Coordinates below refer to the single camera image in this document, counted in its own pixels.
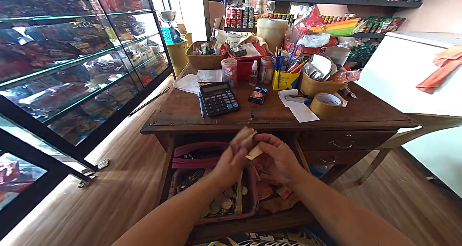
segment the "blue pen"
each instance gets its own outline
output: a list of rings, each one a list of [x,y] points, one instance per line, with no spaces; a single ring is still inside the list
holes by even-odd
[[[199,98],[200,114],[202,115],[202,119],[204,119],[204,106],[202,105],[202,95],[200,92],[197,93],[197,98]]]

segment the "scale bowl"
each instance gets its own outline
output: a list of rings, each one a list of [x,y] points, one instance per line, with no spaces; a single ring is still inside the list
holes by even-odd
[[[174,11],[163,11],[163,12],[158,12],[159,17],[163,22],[173,22],[176,17],[176,12]]]

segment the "packing tape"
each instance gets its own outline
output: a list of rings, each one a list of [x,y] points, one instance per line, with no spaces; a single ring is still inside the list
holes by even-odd
[[[342,109],[342,101],[335,95],[319,93],[315,95],[309,108],[318,116],[333,117]]]

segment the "wooden desk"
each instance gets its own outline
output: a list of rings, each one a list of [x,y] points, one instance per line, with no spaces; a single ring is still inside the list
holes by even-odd
[[[197,74],[187,65],[179,78]],[[172,88],[163,104],[143,126],[142,134],[155,134],[167,152],[163,176],[163,189],[159,189],[158,201],[164,202],[170,188],[173,171],[171,156],[175,147],[199,141],[230,141],[244,125],[259,133],[270,132],[283,139],[296,154],[299,162],[307,164],[333,164],[321,178],[332,183],[375,147],[390,138],[399,128],[415,127],[418,123],[372,95],[360,86],[351,83],[350,89],[358,99],[347,97],[348,106],[334,118],[299,123],[289,108],[284,107],[278,91],[267,87],[269,94],[264,104],[248,102],[254,87],[240,82],[233,90],[241,109],[235,113],[202,119],[197,95]],[[220,239],[244,231],[268,231],[309,223],[314,218],[301,205],[271,215],[196,226],[188,244],[198,244]]]

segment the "wooden floor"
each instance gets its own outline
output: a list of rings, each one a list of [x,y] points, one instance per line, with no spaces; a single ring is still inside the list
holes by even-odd
[[[142,136],[140,128],[159,102],[126,119],[89,155],[93,162],[111,159],[92,185],[78,189],[78,181],[68,177],[0,245],[109,246],[151,211],[165,152],[156,137]],[[406,155],[391,152],[364,184],[354,182],[375,154],[332,187],[419,246],[462,245],[462,200],[426,181],[424,171]]]

